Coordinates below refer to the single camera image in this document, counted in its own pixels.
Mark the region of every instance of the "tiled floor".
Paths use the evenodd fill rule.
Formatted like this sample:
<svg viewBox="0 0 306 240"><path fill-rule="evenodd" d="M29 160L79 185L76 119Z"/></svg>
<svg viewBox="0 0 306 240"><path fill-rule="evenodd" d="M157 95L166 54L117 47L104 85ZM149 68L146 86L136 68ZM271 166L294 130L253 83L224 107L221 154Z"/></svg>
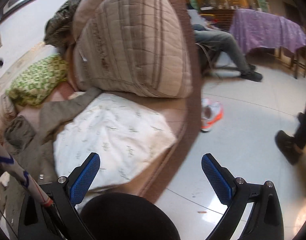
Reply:
<svg viewBox="0 0 306 240"><path fill-rule="evenodd" d="M240 78L205 78L202 96L220 101L224 118L209 133L200 133L156 203L172 219L182 240L206 239L226 210L200 168L201 158L208 152L235 177L250 183L274 182L283 213L285 240L291 240L306 220L306 156L293 167L274 142L278 130L292 134L297 128L296 115L306 104L306 78L295 80L270 56L250 61L262 64L258 65L258 72L264 76L261 83ZM239 238L251 208L252 204L248 204L232 239Z"/></svg>

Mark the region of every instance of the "gray blanket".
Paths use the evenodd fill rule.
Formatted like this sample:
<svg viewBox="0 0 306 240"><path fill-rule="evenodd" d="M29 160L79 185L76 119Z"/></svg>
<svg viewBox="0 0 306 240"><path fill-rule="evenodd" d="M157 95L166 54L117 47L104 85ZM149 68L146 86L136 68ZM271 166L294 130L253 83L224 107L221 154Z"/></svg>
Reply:
<svg viewBox="0 0 306 240"><path fill-rule="evenodd" d="M89 103L101 94L98 88L90 88L84 95L72 100L45 103L40 112L40 131L36 134L28 121L16 117L5 132L5 147L16 161L38 181L43 174L43 183L57 179L53 157L53 140L60 125L73 120ZM6 199L6 219L17 234L19 214L25 191L11 177L1 199ZM11 239L16 239L8 228Z"/></svg>
<svg viewBox="0 0 306 240"><path fill-rule="evenodd" d="M81 0L67 0L49 19L45 27L46 44L60 48L67 46L70 38L72 39L71 26L77 6Z"/></svg>

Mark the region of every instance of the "beige quilted pillow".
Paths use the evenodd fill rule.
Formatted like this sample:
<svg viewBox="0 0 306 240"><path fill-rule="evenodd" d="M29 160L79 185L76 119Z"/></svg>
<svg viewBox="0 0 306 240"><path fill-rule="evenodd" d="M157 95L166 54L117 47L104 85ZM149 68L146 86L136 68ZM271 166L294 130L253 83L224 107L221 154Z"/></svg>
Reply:
<svg viewBox="0 0 306 240"><path fill-rule="evenodd" d="M4 132L16 117L16 109L13 102L6 94L0 97L0 143L3 144Z"/></svg>
<svg viewBox="0 0 306 240"><path fill-rule="evenodd" d="M85 27L90 16L94 14L95 9L100 5L102 0L81 0L73 18L73 35L77 40Z"/></svg>
<svg viewBox="0 0 306 240"><path fill-rule="evenodd" d="M74 51L80 89L185 98L191 70L180 22L168 0L104 0Z"/></svg>

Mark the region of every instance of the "person sitting in chair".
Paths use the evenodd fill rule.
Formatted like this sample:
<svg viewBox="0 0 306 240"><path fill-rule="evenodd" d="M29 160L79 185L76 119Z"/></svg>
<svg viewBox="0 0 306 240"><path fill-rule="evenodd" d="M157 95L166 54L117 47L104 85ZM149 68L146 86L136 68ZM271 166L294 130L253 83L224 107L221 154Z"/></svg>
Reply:
<svg viewBox="0 0 306 240"><path fill-rule="evenodd" d="M191 18L191 25L194 29L196 43L204 44L214 50L221 50L227 53L237 66L237 70L240 71L241 78L255 82L260 82L262 80L262 75L254 71L256 67L246 62L241 49L230 33L208 25L206 20L202 18L191 5L188 5L188 13Z"/></svg>

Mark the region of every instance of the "pillow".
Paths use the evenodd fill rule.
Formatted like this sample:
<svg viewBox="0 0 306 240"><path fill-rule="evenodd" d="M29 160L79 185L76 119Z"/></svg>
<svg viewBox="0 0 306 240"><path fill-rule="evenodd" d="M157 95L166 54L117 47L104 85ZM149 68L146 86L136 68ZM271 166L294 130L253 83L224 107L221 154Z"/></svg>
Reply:
<svg viewBox="0 0 306 240"><path fill-rule="evenodd" d="M94 15L95 9L102 0L81 0L73 18L73 36L75 40L79 38L90 17Z"/></svg>
<svg viewBox="0 0 306 240"><path fill-rule="evenodd" d="M17 112L13 102L6 94L0 97L0 143L4 142L4 132L11 121L16 117Z"/></svg>
<svg viewBox="0 0 306 240"><path fill-rule="evenodd" d="M63 80L67 68L59 53L46 57L23 71L6 93L20 106L37 106Z"/></svg>
<svg viewBox="0 0 306 240"><path fill-rule="evenodd" d="M104 0L74 50L81 90L185 98L191 69L180 22L168 0Z"/></svg>

